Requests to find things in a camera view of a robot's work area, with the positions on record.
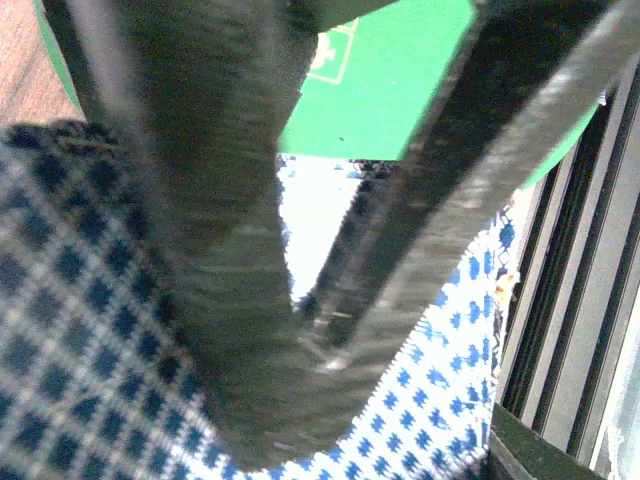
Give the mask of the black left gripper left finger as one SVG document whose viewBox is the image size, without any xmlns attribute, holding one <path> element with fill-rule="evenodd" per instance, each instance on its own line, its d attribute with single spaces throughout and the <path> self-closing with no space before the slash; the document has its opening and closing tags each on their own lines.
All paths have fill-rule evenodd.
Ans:
<svg viewBox="0 0 640 480">
<path fill-rule="evenodd" d="M 290 300 L 277 140 L 324 29 L 371 1 L 48 1 L 81 107 L 129 151 L 136 199 L 234 459 L 325 450 L 375 383 L 354 339 L 400 257 L 389 185 L 349 210 L 310 296 Z"/>
</svg>

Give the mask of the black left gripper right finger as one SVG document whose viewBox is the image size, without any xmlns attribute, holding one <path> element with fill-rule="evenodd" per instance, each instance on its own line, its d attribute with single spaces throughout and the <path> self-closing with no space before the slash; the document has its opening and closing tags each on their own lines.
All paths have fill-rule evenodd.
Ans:
<svg viewBox="0 0 640 480">
<path fill-rule="evenodd" d="M 319 365 L 385 363 L 476 233 L 639 48 L 635 1 L 479 5 L 389 179 L 343 221 L 302 310 Z"/>
</svg>

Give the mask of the blue patterned card deck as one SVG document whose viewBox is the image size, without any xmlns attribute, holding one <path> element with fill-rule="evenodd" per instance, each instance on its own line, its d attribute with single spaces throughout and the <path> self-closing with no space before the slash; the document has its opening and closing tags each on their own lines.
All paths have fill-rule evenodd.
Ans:
<svg viewBox="0 0 640 480">
<path fill-rule="evenodd" d="M 81 122 L 1 134 L 5 479 L 483 479 L 519 209 L 467 247 L 340 439 L 239 467 L 205 416 L 115 141 Z"/>
</svg>

